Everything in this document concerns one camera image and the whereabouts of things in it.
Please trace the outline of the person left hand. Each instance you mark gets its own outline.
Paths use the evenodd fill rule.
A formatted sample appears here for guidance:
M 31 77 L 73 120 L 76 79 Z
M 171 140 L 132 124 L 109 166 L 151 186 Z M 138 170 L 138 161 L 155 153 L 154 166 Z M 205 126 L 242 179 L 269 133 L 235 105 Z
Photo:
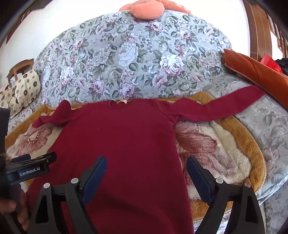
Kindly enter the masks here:
M 29 211 L 26 206 L 26 193 L 21 185 L 1 189 L 1 214 L 6 215 L 16 211 L 18 223 L 24 231 L 29 229 Z

